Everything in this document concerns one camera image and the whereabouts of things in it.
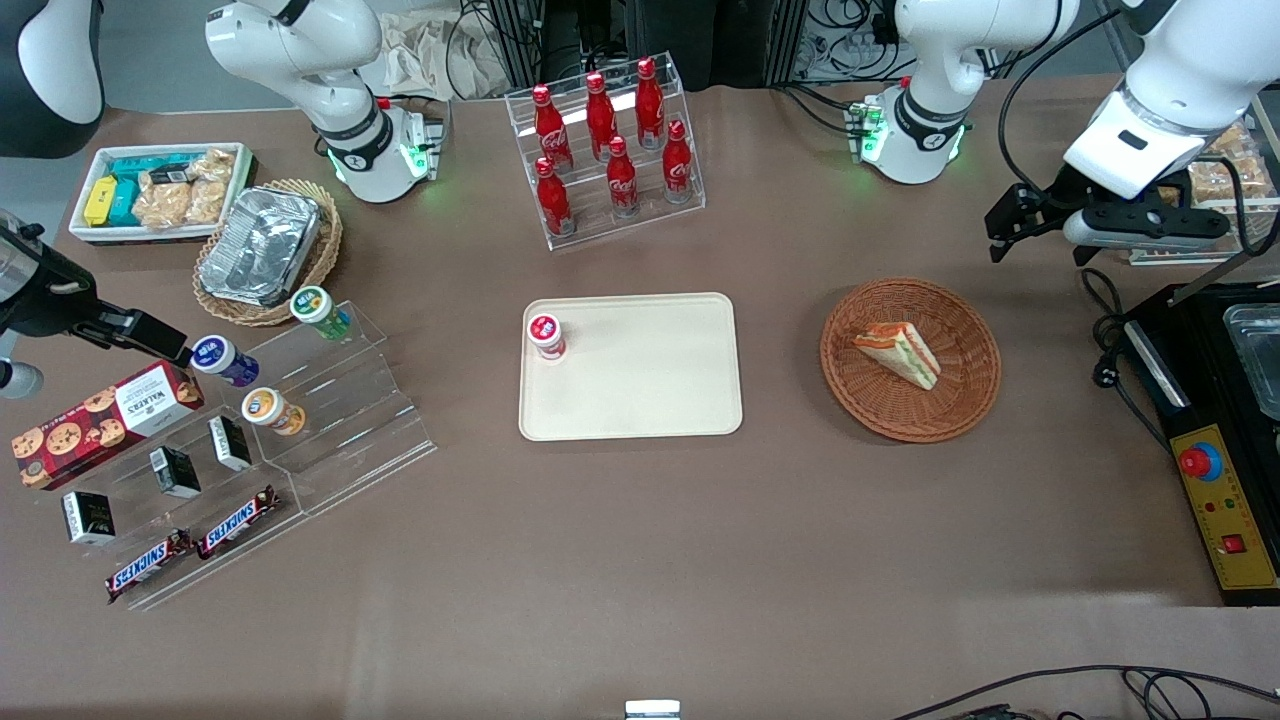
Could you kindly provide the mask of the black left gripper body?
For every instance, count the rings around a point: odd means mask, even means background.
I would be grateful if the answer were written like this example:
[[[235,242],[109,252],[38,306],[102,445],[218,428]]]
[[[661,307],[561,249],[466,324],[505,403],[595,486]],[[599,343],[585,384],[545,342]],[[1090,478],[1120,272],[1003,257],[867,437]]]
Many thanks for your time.
[[[1050,200],[1079,211],[1092,231],[1120,233],[1225,233],[1229,222],[1212,209],[1193,208],[1185,170],[1157,179],[1125,199],[1070,165],[1047,190]]]

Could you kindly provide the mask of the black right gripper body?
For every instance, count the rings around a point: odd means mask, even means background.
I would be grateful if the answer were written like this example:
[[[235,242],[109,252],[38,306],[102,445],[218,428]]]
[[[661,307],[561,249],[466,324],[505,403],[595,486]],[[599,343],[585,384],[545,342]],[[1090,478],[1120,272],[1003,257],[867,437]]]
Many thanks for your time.
[[[27,337],[76,333],[100,319],[93,275],[55,249],[44,249],[33,275],[1,305],[1,329]]]

